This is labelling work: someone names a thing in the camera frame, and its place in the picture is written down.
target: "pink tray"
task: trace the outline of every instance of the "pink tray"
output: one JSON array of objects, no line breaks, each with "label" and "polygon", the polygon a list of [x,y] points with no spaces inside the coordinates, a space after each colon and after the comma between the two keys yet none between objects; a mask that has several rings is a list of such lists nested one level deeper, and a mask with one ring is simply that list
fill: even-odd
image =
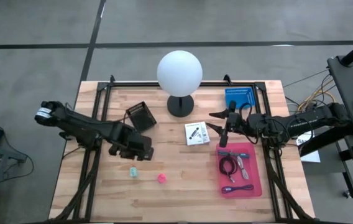
[{"label": "pink tray", "polygon": [[[217,168],[218,168],[218,180],[219,180],[219,193],[224,198],[248,198],[248,197],[258,197],[262,195],[262,187],[259,179],[257,159],[255,157],[254,146],[251,143],[229,143],[226,147],[216,146],[216,155],[217,155]],[[223,175],[219,171],[219,161],[224,157],[218,154],[218,150],[233,152],[236,154],[246,153],[250,155],[249,159],[243,159],[244,169],[247,171],[249,175],[249,179],[245,180],[242,177],[242,173],[240,167],[236,173],[232,174],[232,178],[235,180],[234,183],[231,182],[230,178],[226,175]],[[225,168],[230,169],[230,165],[225,163]],[[221,189],[226,186],[230,187],[241,187],[244,185],[252,184],[254,186],[253,190],[235,190],[226,194],[221,193]]]}]

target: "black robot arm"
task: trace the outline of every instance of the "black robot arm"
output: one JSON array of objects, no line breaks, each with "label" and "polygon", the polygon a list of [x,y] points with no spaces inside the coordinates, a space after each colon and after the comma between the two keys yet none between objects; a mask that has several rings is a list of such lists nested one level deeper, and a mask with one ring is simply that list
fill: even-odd
[{"label": "black robot arm", "polygon": [[219,145],[221,147],[226,146],[229,132],[242,134],[248,138],[268,138],[269,147],[281,148],[292,136],[323,126],[345,126],[350,123],[345,107],[339,103],[330,103],[326,106],[320,106],[313,110],[287,117],[250,114],[244,120],[241,116],[241,111],[246,105],[249,104],[242,105],[239,108],[240,113],[236,113],[236,102],[232,101],[229,108],[225,111],[209,114],[216,118],[226,118],[224,128],[207,123],[210,128],[220,135]]},{"label": "black robot arm", "polygon": [[78,144],[94,149],[104,139],[112,144],[109,153],[120,151],[126,159],[151,160],[152,139],[141,135],[135,128],[120,121],[98,121],[76,113],[58,101],[43,101],[34,119],[44,126],[56,126],[67,136],[74,136]]}]

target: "black stand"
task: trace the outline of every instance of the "black stand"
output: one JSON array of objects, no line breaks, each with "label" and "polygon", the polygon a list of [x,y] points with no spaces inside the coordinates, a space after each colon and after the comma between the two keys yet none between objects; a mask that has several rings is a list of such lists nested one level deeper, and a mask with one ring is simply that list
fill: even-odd
[{"label": "black stand", "polygon": [[193,111],[194,106],[195,102],[193,101],[193,98],[191,96],[170,96],[167,101],[168,111],[178,118],[188,116]]}]

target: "small pink object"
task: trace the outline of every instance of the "small pink object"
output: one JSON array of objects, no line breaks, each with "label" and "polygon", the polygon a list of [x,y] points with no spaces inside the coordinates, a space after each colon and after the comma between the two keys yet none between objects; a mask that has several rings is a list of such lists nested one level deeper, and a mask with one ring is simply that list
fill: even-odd
[{"label": "small pink object", "polygon": [[165,176],[165,174],[159,174],[159,175],[157,176],[157,181],[158,181],[160,184],[164,183],[166,180],[167,180],[167,177]]}]

